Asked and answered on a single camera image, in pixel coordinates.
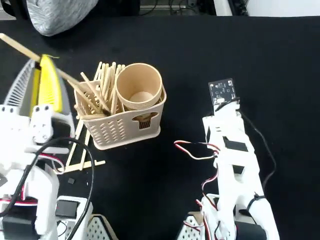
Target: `stack of paper cups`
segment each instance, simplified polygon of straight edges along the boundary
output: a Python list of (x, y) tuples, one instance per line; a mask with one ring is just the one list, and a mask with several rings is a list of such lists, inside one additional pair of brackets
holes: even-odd
[(115, 90), (119, 100), (130, 110), (155, 105), (162, 92), (162, 78), (157, 69), (145, 63), (128, 65), (118, 75)]

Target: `black table surface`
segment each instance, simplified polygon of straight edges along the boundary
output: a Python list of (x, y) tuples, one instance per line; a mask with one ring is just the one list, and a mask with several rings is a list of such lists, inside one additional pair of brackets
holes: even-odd
[[(208, 82), (233, 78), (241, 109), (264, 133), (277, 162), (270, 201), (281, 239), (314, 239), (319, 208), (320, 18), (87, 17), (54, 37), (31, 25), (0, 22), (36, 53), (60, 57), (57, 66), (80, 79), (99, 61), (144, 62), (161, 73), (167, 92), (158, 137), (114, 149), (91, 148), (96, 168), (93, 207), (121, 240), (174, 239), (188, 211), (197, 211), (201, 182), (215, 169), (178, 151), (174, 140), (203, 141), (202, 117), (212, 107)], [(3, 101), (27, 61), (0, 43)], [(71, 104), (72, 90), (68, 87)], [(246, 125), (263, 179), (272, 168), (259, 136)], [(196, 150), (199, 156), (207, 154)], [(79, 162), (77, 149), (74, 162)], [(86, 197), (91, 170), (60, 177), (59, 194)], [(67, 183), (74, 178), (75, 183)], [(217, 184), (208, 186), (215, 192)]]

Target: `black circuit board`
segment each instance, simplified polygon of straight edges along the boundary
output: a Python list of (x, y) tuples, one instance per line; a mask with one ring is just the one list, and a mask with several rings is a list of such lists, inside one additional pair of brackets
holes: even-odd
[(209, 82), (212, 105), (220, 105), (236, 97), (232, 78)]

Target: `white plastic bracket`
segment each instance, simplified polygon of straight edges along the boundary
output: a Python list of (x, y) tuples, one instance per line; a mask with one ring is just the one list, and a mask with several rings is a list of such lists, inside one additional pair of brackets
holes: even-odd
[(36, 105), (30, 121), (32, 140), (37, 144), (46, 143), (54, 134), (51, 118), (54, 114), (50, 104)]

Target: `red white black wire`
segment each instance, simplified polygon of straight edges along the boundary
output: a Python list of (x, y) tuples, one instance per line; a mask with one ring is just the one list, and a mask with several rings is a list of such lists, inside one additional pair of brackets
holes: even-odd
[[(195, 160), (206, 160), (206, 159), (213, 159), (216, 158), (217, 155), (219, 154), (220, 148), (217, 147), (214, 144), (211, 143), (207, 143), (207, 142), (190, 142), (190, 141), (184, 141), (184, 140), (177, 140), (173, 143), (178, 149), (180, 149), (181, 151), (187, 153), (191, 158), (195, 159)], [(203, 156), (203, 157), (196, 157), (193, 156), (187, 149), (185, 149), (184, 147), (182, 147), (180, 144), (204, 144), (207, 146), (211, 146), (214, 147), (215, 149), (212, 149), (213, 151), (213, 155), (211, 156)]]
[[(59, 158), (57, 158), (57, 157), (55, 157), (55, 156), (48, 155), (48, 154), (41, 153), (41, 154), (39, 155), (38, 159), (39, 159), (39, 160), (41, 160), (41, 159), (51, 160), (52, 167), (53, 167), (53, 169), (54, 169), (54, 171), (55, 171), (55, 173), (56, 173), (57, 175), (62, 175), (62, 174), (65, 173), (65, 165), (64, 165), (64, 163), (63, 163)], [(56, 168), (55, 163), (57, 163), (57, 164), (60, 165), (60, 167), (62, 168), (62, 171), (59, 171), (59, 170)]]

